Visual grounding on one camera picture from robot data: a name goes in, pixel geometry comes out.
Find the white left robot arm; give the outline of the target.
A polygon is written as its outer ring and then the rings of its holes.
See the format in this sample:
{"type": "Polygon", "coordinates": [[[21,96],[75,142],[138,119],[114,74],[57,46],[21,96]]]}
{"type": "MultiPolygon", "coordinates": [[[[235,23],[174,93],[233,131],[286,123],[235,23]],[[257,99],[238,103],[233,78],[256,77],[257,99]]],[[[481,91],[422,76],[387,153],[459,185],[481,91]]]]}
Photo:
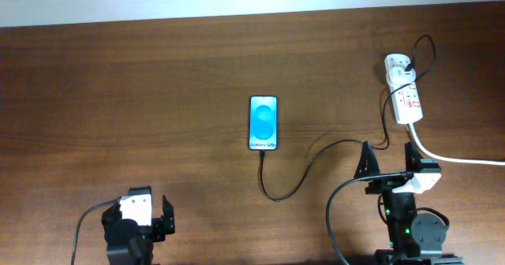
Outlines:
{"type": "Polygon", "coordinates": [[[164,196],[162,215],[152,216],[152,187],[130,188],[101,218],[107,259],[115,265],[151,265],[153,248],[175,233],[174,207],[164,196]]]}

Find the blue Galaxy smartphone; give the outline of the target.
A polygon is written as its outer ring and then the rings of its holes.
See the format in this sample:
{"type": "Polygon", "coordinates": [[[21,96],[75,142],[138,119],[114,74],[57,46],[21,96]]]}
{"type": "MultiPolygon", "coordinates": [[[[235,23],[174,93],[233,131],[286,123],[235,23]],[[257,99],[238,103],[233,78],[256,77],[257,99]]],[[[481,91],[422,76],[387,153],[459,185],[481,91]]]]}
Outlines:
{"type": "Polygon", "coordinates": [[[254,95],[249,100],[249,149],[274,151],[278,147],[278,98],[254,95]]]}

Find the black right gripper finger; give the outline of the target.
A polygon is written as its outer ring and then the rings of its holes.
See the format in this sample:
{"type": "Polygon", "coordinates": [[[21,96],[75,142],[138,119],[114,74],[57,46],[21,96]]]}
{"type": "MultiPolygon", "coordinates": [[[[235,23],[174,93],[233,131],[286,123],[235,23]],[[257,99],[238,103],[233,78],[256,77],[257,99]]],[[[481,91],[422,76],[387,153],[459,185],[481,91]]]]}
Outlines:
{"type": "Polygon", "coordinates": [[[414,173],[418,172],[420,169],[418,163],[420,162],[421,155],[411,142],[405,143],[404,148],[406,156],[406,171],[414,173]]]}
{"type": "Polygon", "coordinates": [[[365,141],[362,144],[361,156],[353,178],[358,179],[378,174],[380,174],[380,168],[373,147],[368,141],[365,141]]]}

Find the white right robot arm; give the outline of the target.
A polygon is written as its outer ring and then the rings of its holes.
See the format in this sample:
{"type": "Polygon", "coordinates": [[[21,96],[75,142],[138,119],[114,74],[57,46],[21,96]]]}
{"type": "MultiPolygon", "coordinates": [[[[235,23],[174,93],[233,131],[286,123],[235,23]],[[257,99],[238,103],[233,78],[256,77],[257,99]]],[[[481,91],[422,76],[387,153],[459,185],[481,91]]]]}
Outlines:
{"type": "Polygon", "coordinates": [[[365,193],[382,199],[381,218],[387,225],[390,250],[377,250],[378,264],[463,264],[463,258],[443,253],[450,228],[447,216],[429,207],[418,207],[415,196],[431,189],[441,178],[434,159],[425,159],[405,144],[406,170],[382,174],[371,144],[362,144],[354,177],[366,181],[365,193]]]}

